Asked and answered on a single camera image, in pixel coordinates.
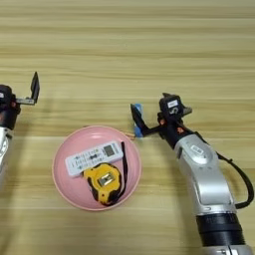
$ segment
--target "black cable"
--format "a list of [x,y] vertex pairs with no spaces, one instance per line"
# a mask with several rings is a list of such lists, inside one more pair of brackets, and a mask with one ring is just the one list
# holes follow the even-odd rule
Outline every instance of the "black cable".
[[[199,133],[199,132],[195,132],[195,134],[205,143],[208,144],[208,142],[206,140],[204,140],[204,138],[202,137],[202,135]],[[242,209],[242,208],[245,208],[247,206],[250,205],[250,203],[253,201],[254,199],[254,188],[253,188],[253,185],[251,183],[251,180],[249,179],[249,177],[246,175],[246,173],[238,166],[236,165],[234,162],[233,162],[233,159],[228,159],[226,158],[225,156],[223,156],[222,154],[218,153],[216,151],[217,155],[218,155],[218,158],[220,160],[223,160],[223,161],[226,161],[227,163],[229,163],[233,168],[235,168],[237,170],[237,172],[240,174],[241,178],[243,179],[245,185],[246,185],[246,188],[247,188],[247,191],[248,191],[248,198],[246,201],[244,202],[240,202],[240,203],[236,203],[235,206],[237,209]]]

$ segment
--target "tape measure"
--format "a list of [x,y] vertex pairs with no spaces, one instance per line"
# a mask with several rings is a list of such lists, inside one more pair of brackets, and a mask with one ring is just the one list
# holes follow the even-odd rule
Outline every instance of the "tape measure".
[[117,203],[126,191],[128,162],[124,142],[122,142],[122,150],[124,153],[124,183],[120,171],[110,163],[100,163],[84,171],[84,178],[92,189],[94,199],[105,206]]

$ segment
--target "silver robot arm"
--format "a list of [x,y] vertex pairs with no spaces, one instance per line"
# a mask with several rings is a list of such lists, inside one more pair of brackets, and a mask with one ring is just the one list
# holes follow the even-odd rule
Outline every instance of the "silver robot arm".
[[7,168],[7,159],[13,137],[12,130],[21,112],[20,106],[34,106],[38,101],[40,85],[37,73],[32,80],[31,91],[31,98],[17,99],[10,87],[0,85],[0,188]]
[[220,171],[214,149],[196,134],[175,146],[180,170],[193,200],[205,255],[252,255],[245,245],[242,228],[227,181]]
[[7,168],[8,151],[11,146],[12,134],[5,127],[0,127],[0,187],[3,184]]
[[[174,149],[192,196],[203,254],[252,255],[236,214],[236,208],[249,205],[254,198],[249,178],[232,160],[218,154],[197,132],[184,126],[182,118],[192,109],[185,107],[179,96],[163,94],[159,106],[157,127],[148,128],[135,105],[131,105],[132,118],[143,136],[158,132]],[[240,173],[248,189],[247,201],[235,204],[219,168],[219,158]]]

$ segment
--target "remote control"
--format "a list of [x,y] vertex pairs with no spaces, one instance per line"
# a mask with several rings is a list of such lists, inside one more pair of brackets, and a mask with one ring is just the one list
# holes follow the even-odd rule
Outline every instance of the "remote control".
[[115,162],[123,156],[121,147],[113,140],[67,157],[66,167],[69,176],[75,177],[97,164]]

